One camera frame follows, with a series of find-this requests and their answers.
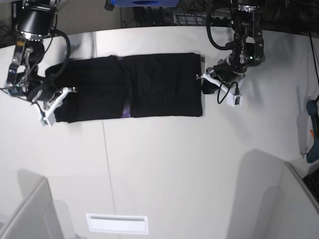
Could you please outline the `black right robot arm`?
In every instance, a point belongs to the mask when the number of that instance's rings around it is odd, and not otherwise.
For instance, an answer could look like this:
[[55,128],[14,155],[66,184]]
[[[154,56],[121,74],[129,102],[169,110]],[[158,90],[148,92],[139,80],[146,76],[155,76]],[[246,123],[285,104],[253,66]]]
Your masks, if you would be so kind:
[[[55,80],[65,70],[70,58],[71,44],[68,36],[58,30],[57,0],[24,0],[22,11],[16,25],[20,36],[15,42],[12,62],[9,65],[7,79],[1,91],[32,104],[43,102],[44,110],[54,110],[62,106],[63,99],[74,88],[57,88]],[[66,56],[57,72],[49,76],[38,75],[38,65],[43,60],[46,37],[60,36],[66,42]]]

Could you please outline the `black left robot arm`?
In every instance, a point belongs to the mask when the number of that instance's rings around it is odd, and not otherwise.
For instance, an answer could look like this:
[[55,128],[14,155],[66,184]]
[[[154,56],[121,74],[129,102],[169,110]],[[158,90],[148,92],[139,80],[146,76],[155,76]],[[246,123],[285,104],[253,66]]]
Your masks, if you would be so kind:
[[[206,31],[210,43],[218,50],[231,53],[217,65],[208,68],[209,77],[222,82],[229,88],[240,82],[250,67],[257,67],[265,60],[262,31],[262,10],[264,0],[210,0],[206,15]],[[224,46],[218,45],[212,37],[212,27],[217,20],[214,13],[223,7],[230,10],[230,25],[234,31],[233,40]]]

